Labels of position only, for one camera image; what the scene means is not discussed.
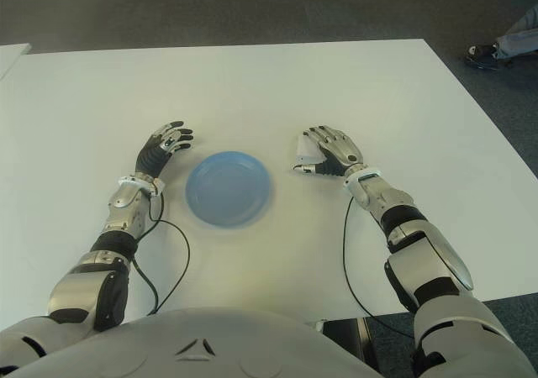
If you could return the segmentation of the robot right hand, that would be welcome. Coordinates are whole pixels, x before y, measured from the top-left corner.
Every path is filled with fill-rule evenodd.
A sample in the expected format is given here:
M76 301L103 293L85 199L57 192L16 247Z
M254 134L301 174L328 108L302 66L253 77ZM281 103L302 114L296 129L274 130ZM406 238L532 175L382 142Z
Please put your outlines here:
M324 155L324 160L317 164L296 164L293 170L303 174L322 176L344 176L346 172L363 163L361 151L342 131L326 125L310 127L303 132L315 143Z

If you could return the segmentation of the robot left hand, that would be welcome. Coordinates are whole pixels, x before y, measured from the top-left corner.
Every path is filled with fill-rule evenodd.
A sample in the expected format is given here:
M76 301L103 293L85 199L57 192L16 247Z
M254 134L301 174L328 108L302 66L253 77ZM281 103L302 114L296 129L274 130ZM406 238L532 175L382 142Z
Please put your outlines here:
M169 159L179 150L191 147L193 131L183 121L167 123L157 129L140 150L134 171L158 178Z

